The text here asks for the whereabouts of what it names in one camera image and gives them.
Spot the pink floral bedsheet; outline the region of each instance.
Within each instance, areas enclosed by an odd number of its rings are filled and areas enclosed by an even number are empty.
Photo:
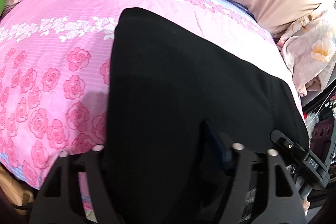
[[[129,7],[164,16],[283,79],[301,112],[271,35],[229,1],[23,0],[0,22],[0,160],[32,187],[41,187],[61,151],[104,142],[114,29]]]

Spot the pink rose pattern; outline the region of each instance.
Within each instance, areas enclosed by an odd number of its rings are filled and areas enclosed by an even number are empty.
[[[78,75],[72,75],[70,80],[64,82],[63,88],[65,98],[78,99],[84,94],[85,82]]]
[[[44,108],[35,110],[29,120],[30,131],[36,138],[42,139],[48,128],[47,111]]]
[[[6,66],[3,66],[2,69],[0,69],[0,81],[3,79],[6,73]]]
[[[13,69],[17,69],[20,67],[23,63],[23,61],[26,59],[27,53],[22,51],[18,54],[18,56],[14,59],[14,66]]]
[[[8,91],[9,91],[9,87],[6,87],[2,93],[1,93],[1,96],[0,96],[0,103],[1,105],[4,107],[7,100],[8,100]]]
[[[3,107],[0,112],[0,129],[3,130],[6,127],[6,108]]]
[[[49,154],[40,141],[36,141],[35,146],[31,148],[31,159],[37,169],[46,169],[49,167]]]
[[[92,138],[84,133],[78,135],[71,144],[71,150],[74,154],[85,153],[89,151],[96,143]]]
[[[4,59],[4,64],[9,62],[16,49],[11,48]],[[21,51],[14,58],[13,69],[18,69],[25,61],[27,54]],[[68,69],[70,71],[77,71],[85,68],[89,64],[91,55],[88,51],[75,47],[67,56]],[[109,84],[109,70],[110,59],[105,61],[100,67],[99,73],[103,77],[105,84]],[[6,153],[8,156],[8,165],[12,168],[20,166],[18,151],[13,143],[13,139],[18,135],[19,125],[27,122],[31,133],[38,139],[35,145],[31,147],[30,164],[24,160],[22,163],[22,173],[26,177],[27,182],[35,187],[40,186],[40,181],[36,170],[48,169],[50,165],[49,150],[43,146],[42,139],[44,135],[49,141],[50,148],[55,150],[66,149],[71,146],[73,153],[83,153],[92,148],[96,142],[92,137],[85,134],[88,131],[88,123],[90,120],[90,113],[86,106],[81,101],[75,102],[65,114],[65,124],[61,120],[54,119],[51,125],[49,124],[47,111],[44,108],[38,108],[41,104],[42,93],[50,92],[54,89],[60,78],[60,71],[56,68],[49,68],[43,75],[41,86],[36,86],[37,72],[33,68],[27,70],[24,74],[22,69],[16,70],[13,73],[10,87],[16,88],[20,86],[20,93],[25,95],[17,102],[16,108],[13,112],[7,113],[5,107],[9,99],[9,88],[3,88],[1,80],[6,75],[7,68],[3,66],[0,68],[0,154]],[[72,75],[70,79],[63,84],[64,96],[69,100],[78,100],[84,95],[85,82],[78,76]],[[106,113],[95,116],[92,120],[91,132],[99,143],[105,139],[105,120]],[[69,141],[69,130],[78,132],[77,138]]]
[[[110,84],[110,62],[111,59],[106,60],[99,69],[99,74],[103,76],[104,83],[107,85]]]
[[[8,156],[9,166],[17,168],[19,166],[18,154],[11,138],[8,139],[5,151]]]
[[[76,71],[81,68],[85,68],[89,64],[91,55],[89,52],[76,47],[67,56],[67,61],[69,62],[69,70]]]
[[[69,145],[69,131],[60,120],[54,120],[48,127],[47,137],[51,148],[61,149]]]
[[[29,69],[26,75],[22,76],[21,78],[21,93],[26,93],[27,91],[31,90],[35,85],[37,73],[33,69]]]
[[[92,133],[100,140],[104,142],[106,134],[106,113],[98,115],[92,120]]]
[[[15,137],[17,135],[18,123],[14,113],[7,118],[6,129],[8,137]]]
[[[25,160],[23,161],[23,164],[22,164],[22,173],[27,178],[28,183],[30,185],[35,186],[35,187],[40,186],[38,175],[35,169],[31,167],[31,165]]]
[[[40,105],[42,98],[42,91],[40,91],[38,86],[35,86],[33,91],[28,95],[28,106],[29,108],[35,108]]]
[[[21,81],[21,77],[22,77],[22,72],[21,70],[18,70],[16,72],[16,74],[13,75],[13,78],[12,78],[12,88],[16,87],[18,84],[20,84],[20,81]]]
[[[8,53],[5,56],[5,60],[4,60],[4,64],[6,64],[13,56],[13,54],[15,53],[15,48],[11,48]]]
[[[79,101],[68,109],[65,118],[72,130],[85,132],[87,130],[87,121],[90,119],[90,113],[82,102]]]
[[[28,104],[26,98],[22,98],[16,106],[15,117],[17,122],[25,122],[28,119]]]
[[[42,78],[42,84],[43,84],[43,91],[44,92],[49,92],[58,83],[58,78],[60,77],[60,72],[59,70],[56,70],[54,68],[48,69],[48,71],[43,75]]]
[[[3,138],[2,131],[0,131],[0,154],[4,152],[5,147],[6,147],[6,142],[5,142],[5,139]]]

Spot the white cable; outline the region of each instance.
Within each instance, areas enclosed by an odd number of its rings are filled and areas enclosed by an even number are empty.
[[[322,103],[322,105],[320,106],[319,110],[316,112],[314,118],[310,121],[310,123],[306,126],[306,128],[308,129],[308,126],[310,126],[310,124],[313,122],[313,120],[316,118],[317,114],[320,112],[321,108],[323,107],[324,103],[328,100],[330,94],[334,91],[334,89],[336,88],[336,85],[334,86],[334,88],[331,90],[331,92],[329,93],[329,95],[326,97],[326,99],[324,100],[324,102]]]

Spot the dark red object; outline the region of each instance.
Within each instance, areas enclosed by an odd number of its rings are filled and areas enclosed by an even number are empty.
[[[335,118],[330,117],[316,123],[310,144],[310,150],[324,162],[330,147],[330,138],[334,129]]]

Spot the black clamp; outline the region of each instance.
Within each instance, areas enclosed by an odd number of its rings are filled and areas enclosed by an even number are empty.
[[[335,136],[332,137],[332,142],[324,163],[311,150],[303,149],[279,130],[274,130],[270,138],[273,143],[295,161],[299,176],[303,179],[301,180],[302,184],[299,189],[302,198],[306,197],[312,189],[325,189],[330,180],[328,170],[335,150]]]

